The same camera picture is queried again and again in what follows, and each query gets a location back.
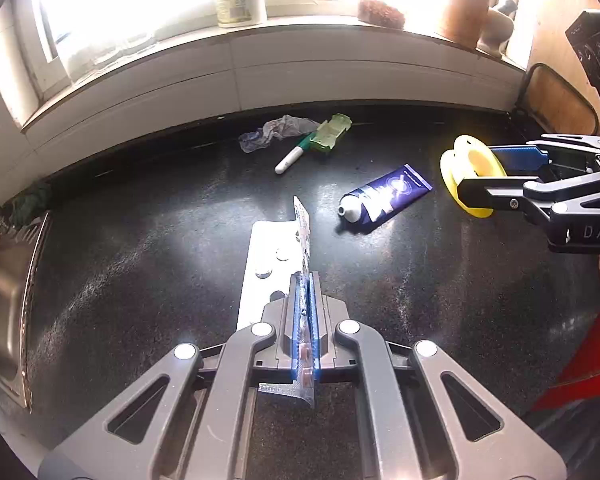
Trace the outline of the yellow tape spool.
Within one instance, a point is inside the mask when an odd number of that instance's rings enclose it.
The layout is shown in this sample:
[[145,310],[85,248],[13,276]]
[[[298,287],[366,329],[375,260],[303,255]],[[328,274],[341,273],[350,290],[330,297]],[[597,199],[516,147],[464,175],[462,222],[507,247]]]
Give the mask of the yellow tape spool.
[[489,218],[492,209],[467,207],[458,197],[460,182],[469,178],[506,177],[506,171],[491,149],[468,134],[458,136],[454,148],[440,157],[440,172],[446,189],[460,208],[479,219]]

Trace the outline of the blister pack card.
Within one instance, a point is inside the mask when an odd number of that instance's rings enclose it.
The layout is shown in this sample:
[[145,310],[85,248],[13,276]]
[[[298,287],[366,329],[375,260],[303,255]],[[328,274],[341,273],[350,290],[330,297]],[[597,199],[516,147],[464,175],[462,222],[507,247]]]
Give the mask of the blister pack card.
[[263,393],[290,396],[313,406],[315,386],[309,305],[310,217],[298,197],[294,220],[258,221],[251,229],[237,327],[263,322],[264,307],[285,298],[290,278],[299,274],[299,374],[294,382],[262,382]]

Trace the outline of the blue white tube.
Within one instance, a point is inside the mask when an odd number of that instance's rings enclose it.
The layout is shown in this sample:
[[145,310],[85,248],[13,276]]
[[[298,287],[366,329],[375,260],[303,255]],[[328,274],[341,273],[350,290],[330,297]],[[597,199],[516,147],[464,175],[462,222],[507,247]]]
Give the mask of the blue white tube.
[[344,194],[338,216],[357,229],[372,230],[432,191],[432,185],[409,164]]

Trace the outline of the white ceramic vase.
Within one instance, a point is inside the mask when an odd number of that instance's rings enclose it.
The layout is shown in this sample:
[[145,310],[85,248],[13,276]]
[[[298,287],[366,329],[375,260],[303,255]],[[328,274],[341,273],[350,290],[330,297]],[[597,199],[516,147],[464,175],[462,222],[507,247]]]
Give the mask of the white ceramic vase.
[[517,3],[514,0],[501,0],[488,10],[486,22],[477,44],[480,50],[494,58],[502,57],[502,44],[505,44],[513,35],[515,27],[510,14],[516,10]]

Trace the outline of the brown ceramic jar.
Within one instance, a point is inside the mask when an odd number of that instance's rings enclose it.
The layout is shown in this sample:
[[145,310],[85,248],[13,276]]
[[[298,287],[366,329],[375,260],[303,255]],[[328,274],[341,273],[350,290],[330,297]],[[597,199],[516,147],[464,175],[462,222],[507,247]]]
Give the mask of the brown ceramic jar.
[[460,46],[475,50],[486,24],[490,0],[449,0],[442,13],[440,34]]

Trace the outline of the green white marker tool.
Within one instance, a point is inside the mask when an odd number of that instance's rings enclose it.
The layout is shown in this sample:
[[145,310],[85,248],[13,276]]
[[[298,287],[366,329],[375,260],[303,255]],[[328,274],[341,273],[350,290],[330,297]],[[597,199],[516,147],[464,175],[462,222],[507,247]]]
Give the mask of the green white marker tool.
[[308,133],[274,168],[276,174],[283,174],[305,152],[317,151],[329,154],[343,135],[351,128],[352,120],[345,114],[335,114],[325,120],[311,133]]

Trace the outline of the crumpled blue grey wrapper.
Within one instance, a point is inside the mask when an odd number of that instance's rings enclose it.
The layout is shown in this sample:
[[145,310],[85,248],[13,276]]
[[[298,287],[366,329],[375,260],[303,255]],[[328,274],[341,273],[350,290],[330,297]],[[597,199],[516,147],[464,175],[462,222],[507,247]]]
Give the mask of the crumpled blue grey wrapper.
[[269,120],[257,130],[243,133],[238,138],[238,142],[242,151],[249,154],[267,148],[273,140],[306,136],[314,132],[319,125],[312,119],[284,115]]

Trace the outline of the jar of red dried goods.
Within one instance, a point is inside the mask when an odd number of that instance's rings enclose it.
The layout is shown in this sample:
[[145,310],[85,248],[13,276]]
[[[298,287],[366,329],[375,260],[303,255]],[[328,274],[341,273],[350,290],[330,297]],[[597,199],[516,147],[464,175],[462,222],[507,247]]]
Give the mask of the jar of red dried goods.
[[404,29],[405,24],[402,12],[378,0],[360,0],[358,19],[367,24],[391,29]]

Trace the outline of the dark green cloth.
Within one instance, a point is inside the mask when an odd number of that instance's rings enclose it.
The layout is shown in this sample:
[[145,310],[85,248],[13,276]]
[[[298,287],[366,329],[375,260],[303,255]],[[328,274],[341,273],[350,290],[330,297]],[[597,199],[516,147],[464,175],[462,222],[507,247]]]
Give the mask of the dark green cloth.
[[47,209],[52,187],[44,180],[32,183],[10,201],[8,220],[16,229],[28,226]]

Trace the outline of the stainless steel sink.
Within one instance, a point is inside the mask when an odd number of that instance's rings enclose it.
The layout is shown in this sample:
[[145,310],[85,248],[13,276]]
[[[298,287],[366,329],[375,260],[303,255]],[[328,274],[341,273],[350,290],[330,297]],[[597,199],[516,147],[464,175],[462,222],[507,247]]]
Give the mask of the stainless steel sink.
[[32,294],[50,227],[50,212],[16,231],[0,234],[0,388],[30,410],[27,371]]

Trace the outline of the white detergent bottle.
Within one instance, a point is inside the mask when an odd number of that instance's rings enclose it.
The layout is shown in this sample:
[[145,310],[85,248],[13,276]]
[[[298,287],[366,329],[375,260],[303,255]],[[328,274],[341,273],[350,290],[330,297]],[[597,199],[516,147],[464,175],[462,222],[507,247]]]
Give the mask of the white detergent bottle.
[[265,0],[216,0],[215,9],[223,28],[259,25],[268,19]]

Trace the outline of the black metal frame rack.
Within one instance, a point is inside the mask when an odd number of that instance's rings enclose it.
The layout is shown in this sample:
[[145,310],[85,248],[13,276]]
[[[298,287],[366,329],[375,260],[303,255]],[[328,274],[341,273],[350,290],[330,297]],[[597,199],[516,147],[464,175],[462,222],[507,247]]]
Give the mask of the black metal frame rack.
[[600,120],[582,93],[546,63],[534,63],[524,75],[516,109],[546,132],[597,136]]

